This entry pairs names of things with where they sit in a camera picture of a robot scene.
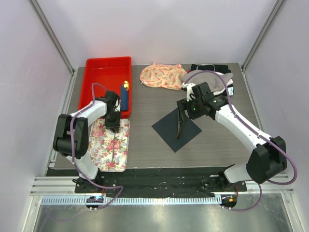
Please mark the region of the dark navy paper napkin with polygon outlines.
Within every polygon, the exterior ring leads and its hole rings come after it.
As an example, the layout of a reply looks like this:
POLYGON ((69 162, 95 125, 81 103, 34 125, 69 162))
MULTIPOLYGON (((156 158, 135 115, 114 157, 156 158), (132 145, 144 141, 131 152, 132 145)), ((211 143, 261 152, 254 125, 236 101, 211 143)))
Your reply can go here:
POLYGON ((192 139, 198 136, 202 130, 191 120, 181 123, 181 132, 178 137, 178 109, 164 116, 152 125, 156 133, 176 153, 192 139))

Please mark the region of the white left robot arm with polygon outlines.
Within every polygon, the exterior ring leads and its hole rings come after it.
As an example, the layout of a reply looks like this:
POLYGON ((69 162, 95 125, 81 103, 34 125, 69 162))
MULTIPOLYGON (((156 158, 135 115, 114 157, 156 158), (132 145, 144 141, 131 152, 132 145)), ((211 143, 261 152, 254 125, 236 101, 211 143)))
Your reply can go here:
POLYGON ((67 157, 79 176, 87 179, 86 187, 93 193, 102 189, 103 181, 97 177, 98 168, 90 159, 88 151, 88 128, 97 119, 104 119, 104 127, 116 133, 120 129, 120 97, 107 91, 103 97, 94 98, 86 107, 72 114, 58 116, 53 149, 67 157))

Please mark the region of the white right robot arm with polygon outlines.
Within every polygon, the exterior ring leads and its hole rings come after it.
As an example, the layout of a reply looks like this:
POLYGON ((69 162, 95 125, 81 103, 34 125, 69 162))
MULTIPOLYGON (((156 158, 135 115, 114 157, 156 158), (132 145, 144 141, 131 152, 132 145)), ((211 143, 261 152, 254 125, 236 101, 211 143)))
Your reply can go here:
POLYGON ((252 180, 262 184, 287 168, 286 143, 277 136, 271 137, 255 127, 225 96, 215 96, 204 82, 182 84, 186 98, 177 101, 178 123, 201 116, 209 116, 229 129, 251 153, 245 164, 234 164, 224 170, 218 185, 224 191, 231 190, 236 182, 252 180))

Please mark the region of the dark metal knife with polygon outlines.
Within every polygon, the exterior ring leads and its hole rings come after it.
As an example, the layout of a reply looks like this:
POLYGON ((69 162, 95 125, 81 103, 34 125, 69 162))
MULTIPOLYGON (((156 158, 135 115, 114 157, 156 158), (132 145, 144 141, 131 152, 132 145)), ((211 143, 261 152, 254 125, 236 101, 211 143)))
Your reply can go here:
POLYGON ((183 123, 183 117, 181 115, 180 110, 178 110, 178 125, 177 125, 177 139, 180 138, 181 135, 181 125, 183 123))

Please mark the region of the iridescent rainbow fork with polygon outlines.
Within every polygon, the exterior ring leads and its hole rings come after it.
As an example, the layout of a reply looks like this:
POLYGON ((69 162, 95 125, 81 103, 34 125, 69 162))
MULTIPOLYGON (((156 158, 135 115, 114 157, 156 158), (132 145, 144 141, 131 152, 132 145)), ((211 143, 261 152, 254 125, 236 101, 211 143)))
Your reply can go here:
POLYGON ((112 140, 112 161, 114 160, 115 139, 116 139, 116 133, 114 133, 113 140, 112 140))

